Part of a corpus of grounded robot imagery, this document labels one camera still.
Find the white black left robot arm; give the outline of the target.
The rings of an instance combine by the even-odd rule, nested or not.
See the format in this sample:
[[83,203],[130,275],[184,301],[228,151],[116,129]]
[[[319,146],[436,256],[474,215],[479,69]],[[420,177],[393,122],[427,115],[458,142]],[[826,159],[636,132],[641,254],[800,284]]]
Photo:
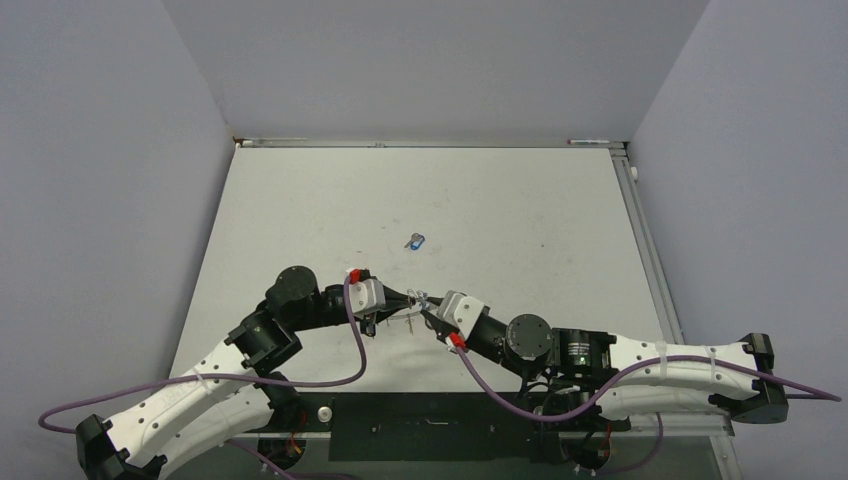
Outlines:
[[346,324],[362,349],[377,323],[415,303],[366,270],[321,290],[309,268],[286,268],[256,309],[181,377],[131,408],[80,422],[78,462],[89,479],[163,479],[235,435],[287,429],[305,385],[277,369],[301,350],[299,332]]

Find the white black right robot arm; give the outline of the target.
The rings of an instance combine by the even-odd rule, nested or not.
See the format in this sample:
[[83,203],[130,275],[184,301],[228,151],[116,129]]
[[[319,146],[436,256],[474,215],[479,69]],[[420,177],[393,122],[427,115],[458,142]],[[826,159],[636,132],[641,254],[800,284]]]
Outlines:
[[750,333],[725,345],[682,345],[621,334],[555,328],[534,314],[504,323],[480,300],[457,291],[435,302],[425,321],[453,351],[474,352],[517,375],[526,394],[540,381],[549,402],[537,416],[566,416],[579,428],[632,415],[694,412],[746,424],[788,416],[788,397],[772,379],[771,339]]

